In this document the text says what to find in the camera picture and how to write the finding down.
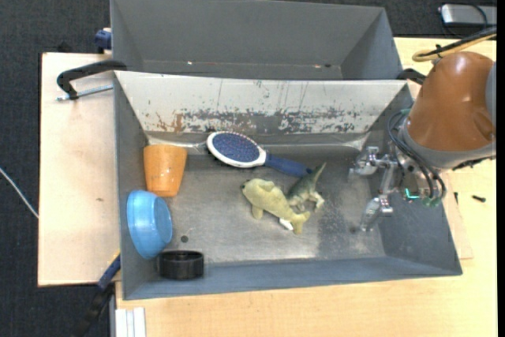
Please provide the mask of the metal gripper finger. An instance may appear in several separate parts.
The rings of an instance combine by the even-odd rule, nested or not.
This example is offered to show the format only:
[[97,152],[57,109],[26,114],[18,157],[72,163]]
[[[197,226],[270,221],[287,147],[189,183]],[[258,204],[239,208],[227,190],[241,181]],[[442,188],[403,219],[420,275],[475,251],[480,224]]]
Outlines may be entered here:
[[382,218],[389,217],[394,212],[386,197],[374,197],[365,206],[361,215],[359,228],[370,231]]
[[376,172],[376,160],[380,149],[377,146],[365,147],[354,160],[349,175],[372,175]]

